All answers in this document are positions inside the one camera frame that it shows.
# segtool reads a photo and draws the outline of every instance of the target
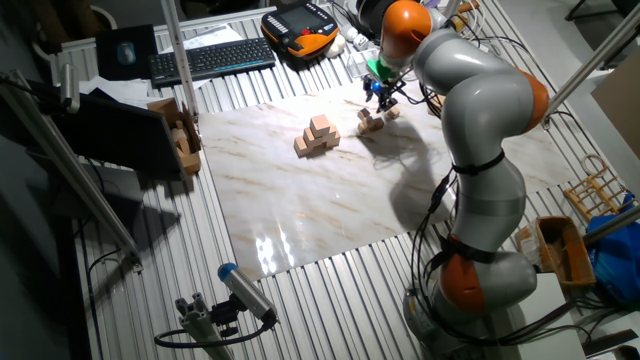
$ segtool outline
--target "marble surface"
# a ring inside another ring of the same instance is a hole
[[[417,83],[407,93],[420,96]],[[334,88],[214,114],[199,124],[238,265],[256,280],[415,230],[431,193],[451,166],[440,120],[424,104],[396,96],[400,117],[366,137],[357,134],[362,85]],[[326,114],[340,145],[299,159],[296,136]],[[507,157],[527,192],[572,179],[540,128],[507,139]],[[453,205],[448,194],[433,221]]]

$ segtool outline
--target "keyboard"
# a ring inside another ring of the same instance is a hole
[[[271,67],[276,59],[267,39],[246,39],[187,50],[191,78],[205,80]],[[154,89],[180,84],[174,53],[149,56]]]

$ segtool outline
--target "computer screen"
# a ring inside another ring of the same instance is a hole
[[[29,86],[59,101],[58,88],[33,81]],[[101,94],[80,95],[76,114],[51,116],[74,153],[132,168],[151,179],[186,178],[162,114],[120,104],[97,91]]]

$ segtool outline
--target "wooden block pile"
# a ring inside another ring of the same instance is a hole
[[[325,115],[319,115],[311,118],[309,127],[304,129],[302,136],[295,139],[293,148],[298,157],[303,157],[317,148],[331,149],[339,144],[340,133],[338,129]]]
[[[176,144],[178,156],[187,175],[193,175],[200,170],[200,157],[197,152],[191,152],[187,133],[184,131],[182,121],[176,121],[176,127],[171,129],[171,137]]]
[[[384,127],[384,120],[381,118],[374,119],[366,108],[358,111],[358,118],[360,119],[360,124],[358,124],[358,132],[360,135],[364,135],[370,131],[378,131]]]

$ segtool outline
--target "white paper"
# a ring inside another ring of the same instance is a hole
[[[119,103],[143,109],[147,108],[148,103],[163,99],[147,96],[147,91],[150,88],[149,80],[142,79],[109,81],[100,76],[96,76],[89,81],[80,81],[79,88],[83,94],[89,94],[98,88]]]
[[[198,34],[183,42],[185,50],[195,49],[203,46],[211,46],[216,44],[222,44],[231,41],[242,40],[237,32],[229,27],[228,24],[216,26],[213,29],[208,30],[202,34]],[[173,46],[169,46],[164,49],[161,54],[166,54],[173,51]],[[206,84],[210,79],[199,80],[193,82],[193,88],[198,89],[202,85]]]

